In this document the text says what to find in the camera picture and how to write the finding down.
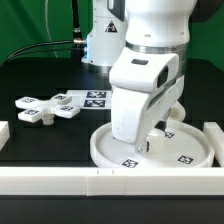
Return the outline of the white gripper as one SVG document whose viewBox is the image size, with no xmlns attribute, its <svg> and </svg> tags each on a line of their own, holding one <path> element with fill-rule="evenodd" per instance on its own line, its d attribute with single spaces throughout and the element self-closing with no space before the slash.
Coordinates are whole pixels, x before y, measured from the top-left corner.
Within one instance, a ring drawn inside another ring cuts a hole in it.
<svg viewBox="0 0 224 224">
<path fill-rule="evenodd" d="M 113 87 L 113 136 L 135 151 L 146 150 L 146 136 L 168 113 L 183 92 L 175 53 L 148 54 L 125 47 L 110 70 Z"/>
</svg>

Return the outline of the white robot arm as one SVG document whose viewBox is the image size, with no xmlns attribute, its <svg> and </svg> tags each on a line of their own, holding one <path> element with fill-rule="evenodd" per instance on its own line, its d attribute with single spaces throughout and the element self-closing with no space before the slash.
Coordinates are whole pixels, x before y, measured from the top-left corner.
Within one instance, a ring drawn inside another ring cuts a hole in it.
<svg viewBox="0 0 224 224">
<path fill-rule="evenodd" d="M 107 10 L 124 23 L 115 30 L 123 42 L 108 41 L 112 134 L 137 151 L 167 115 L 184 86 L 189 18 L 198 0 L 107 0 Z"/>
</svg>

